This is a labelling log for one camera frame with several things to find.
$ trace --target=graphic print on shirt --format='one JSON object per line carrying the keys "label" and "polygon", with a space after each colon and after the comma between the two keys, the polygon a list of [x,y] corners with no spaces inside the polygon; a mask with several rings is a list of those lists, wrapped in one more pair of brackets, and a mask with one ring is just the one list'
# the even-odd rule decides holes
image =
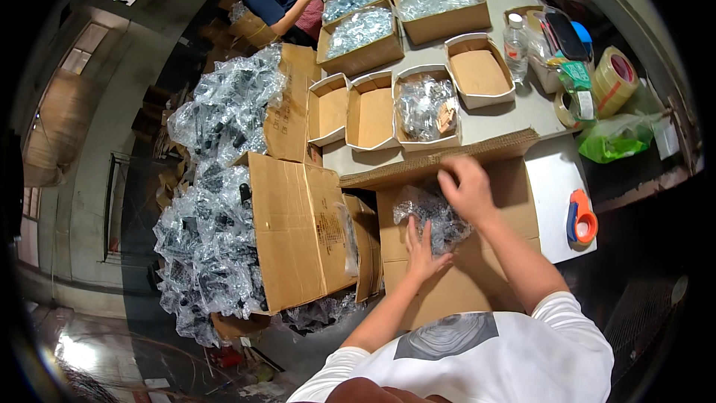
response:
{"label": "graphic print on shirt", "polygon": [[437,361],[463,354],[497,336],[500,334],[491,312],[453,314],[403,335],[393,359]]}

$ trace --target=green plastic bag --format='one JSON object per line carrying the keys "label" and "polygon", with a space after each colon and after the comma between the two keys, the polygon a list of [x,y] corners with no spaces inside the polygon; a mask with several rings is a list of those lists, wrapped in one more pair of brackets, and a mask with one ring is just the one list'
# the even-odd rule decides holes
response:
{"label": "green plastic bag", "polygon": [[649,148],[654,139],[651,122],[658,117],[621,113],[599,121],[577,137],[579,154],[599,164],[634,156]]}

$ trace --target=table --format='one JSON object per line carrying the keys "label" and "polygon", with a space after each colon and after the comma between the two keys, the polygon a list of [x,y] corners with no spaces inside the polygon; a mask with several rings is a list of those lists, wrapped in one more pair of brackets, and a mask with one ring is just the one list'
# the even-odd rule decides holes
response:
{"label": "table", "polygon": [[[502,47],[505,29],[503,13],[508,8],[539,4],[538,0],[487,0],[492,28],[487,33]],[[434,40],[421,46],[410,43],[401,28],[405,58],[372,69],[365,74],[392,69],[399,73],[420,64],[446,63],[445,40]],[[518,87],[515,101],[470,111],[461,107],[462,144],[473,144],[521,129],[533,128],[542,140],[525,155],[537,213],[542,254],[558,263],[596,250],[596,240],[589,246],[574,249],[567,241],[566,221],[569,195],[578,188],[587,192],[584,169],[577,146],[553,110],[554,94],[547,95],[530,69],[523,87]],[[428,151],[405,153],[401,148],[358,153],[337,141],[323,147],[324,167],[339,175],[366,172],[377,166],[401,162],[409,157],[424,156]]]}
{"label": "table", "polygon": [[[502,47],[503,45],[504,11],[512,7],[539,4],[538,0],[487,0],[487,2],[490,21],[492,22],[492,28],[488,29],[487,33],[495,41],[497,47]],[[394,74],[397,74],[406,68],[420,64],[447,62],[443,43],[445,40],[452,38],[452,36],[434,40],[421,46],[413,46],[402,28],[401,34],[405,58],[395,63],[371,69],[371,71],[365,72],[366,74],[388,68],[392,69]],[[568,134],[573,131],[565,128],[557,119],[552,104],[554,94],[547,95],[544,93],[531,69],[528,72],[525,85],[518,87],[516,93],[515,101],[470,111],[461,108],[462,144],[473,144],[529,127],[537,131],[537,134],[543,139]],[[323,148],[324,166],[335,170],[339,175],[365,172],[376,166],[400,162],[408,156],[419,157],[422,155],[425,155],[425,151],[406,155],[400,148],[357,153],[347,147],[344,141],[337,141]]]}

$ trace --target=bottle cap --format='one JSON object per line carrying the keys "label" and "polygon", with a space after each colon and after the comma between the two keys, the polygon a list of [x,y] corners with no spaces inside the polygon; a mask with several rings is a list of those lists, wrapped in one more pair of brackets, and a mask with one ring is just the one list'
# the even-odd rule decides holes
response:
{"label": "bottle cap", "polygon": [[522,28],[522,16],[517,13],[512,13],[508,16],[510,20],[510,26],[512,28]]}

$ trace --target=phone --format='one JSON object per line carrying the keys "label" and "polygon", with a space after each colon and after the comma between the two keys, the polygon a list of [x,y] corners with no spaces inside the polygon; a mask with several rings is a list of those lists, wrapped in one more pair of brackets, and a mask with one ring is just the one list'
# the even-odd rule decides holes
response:
{"label": "phone", "polygon": [[584,44],[582,44],[579,35],[574,30],[572,22],[565,15],[548,13],[545,19],[565,58],[575,61],[589,61],[589,54],[586,52]]}

